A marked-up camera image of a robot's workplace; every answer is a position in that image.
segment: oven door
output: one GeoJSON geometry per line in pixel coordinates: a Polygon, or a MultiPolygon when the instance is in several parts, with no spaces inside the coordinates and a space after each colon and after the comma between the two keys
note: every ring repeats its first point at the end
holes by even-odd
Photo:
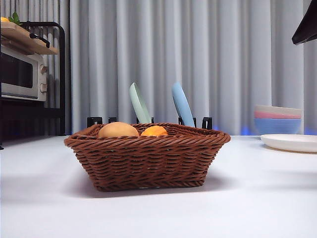
{"type": "Polygon", "coordinates": [[[0,75],[2,96],[36,100],[38,98],[38,61],[1,46],[0,75]]]}

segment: wooden board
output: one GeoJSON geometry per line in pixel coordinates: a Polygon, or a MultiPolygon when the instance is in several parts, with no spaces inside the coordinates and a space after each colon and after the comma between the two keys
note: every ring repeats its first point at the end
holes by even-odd
{"type": "Polygon", "coordinates": [[[13,22],[1,22],[1,35],[19,44],[22,44],[31,52],[36,52],[40,55],[58,54],[58,49],[52,46],[50,46],[50,48],[47,48],[46,44],[43,41],[39,39],[31,39],[30,32],[13,22]]]}

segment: oven window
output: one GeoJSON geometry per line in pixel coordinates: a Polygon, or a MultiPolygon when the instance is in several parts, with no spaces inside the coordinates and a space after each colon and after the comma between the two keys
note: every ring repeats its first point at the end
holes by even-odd
{"type": "Polygon", "coordinates": [[[33,86],[32,65],[5,53],[1,53],[0,75],[2,83],[25,88],[33,86]]]}

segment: wicker basket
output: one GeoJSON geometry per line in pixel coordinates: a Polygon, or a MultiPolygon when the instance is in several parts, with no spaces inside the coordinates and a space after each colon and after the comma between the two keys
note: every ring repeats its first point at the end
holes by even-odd
{"type": "Polygon", "coordinates": [[[222,131],[170,123],[133,124],[139,133],[152,125],[168,135],[98,138],[93,125],[65,139],[99,191],[203,185],[219,149],[230,141],[222,131]]]}

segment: white plate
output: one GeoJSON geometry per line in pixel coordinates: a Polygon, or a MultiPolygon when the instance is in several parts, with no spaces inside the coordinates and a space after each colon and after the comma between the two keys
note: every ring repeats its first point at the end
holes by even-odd
{"type": "Polygon", "coordinates": [[[268,134],[261,135],[261,140],[280,150],[317,153],[317,135],[268,134]]]}

